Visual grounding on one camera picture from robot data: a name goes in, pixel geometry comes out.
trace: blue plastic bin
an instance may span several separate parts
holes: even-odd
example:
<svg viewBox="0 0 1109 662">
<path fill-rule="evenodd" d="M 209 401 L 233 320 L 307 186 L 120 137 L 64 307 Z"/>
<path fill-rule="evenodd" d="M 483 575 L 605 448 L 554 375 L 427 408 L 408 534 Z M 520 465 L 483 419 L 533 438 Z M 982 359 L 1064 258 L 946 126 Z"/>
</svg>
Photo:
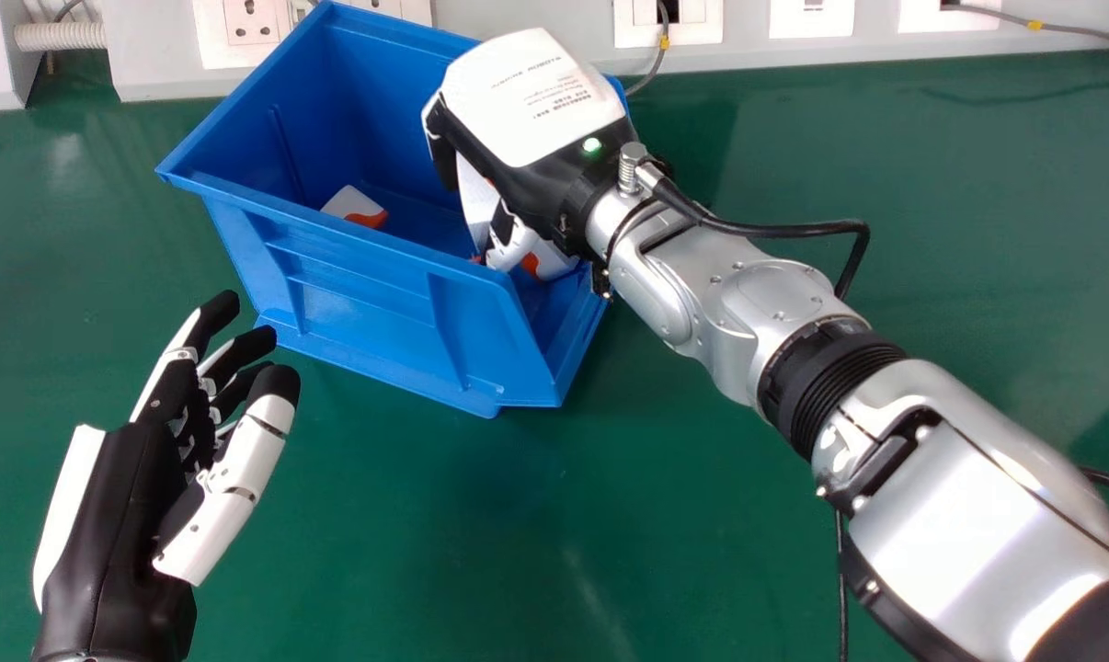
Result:
<svg viewBox="0 0 1109 662">
<path fill-rule="evenodd" d="M 489 418 L 562 404 L 606 305 L 584 266 L 541 284 L 470 262 L 420 110 L 475 43 L 324 2 L 159 175 L 202 196 L 282 347 Z M 381 230 L 316 211 L 347 184 Z"/>
</svg>

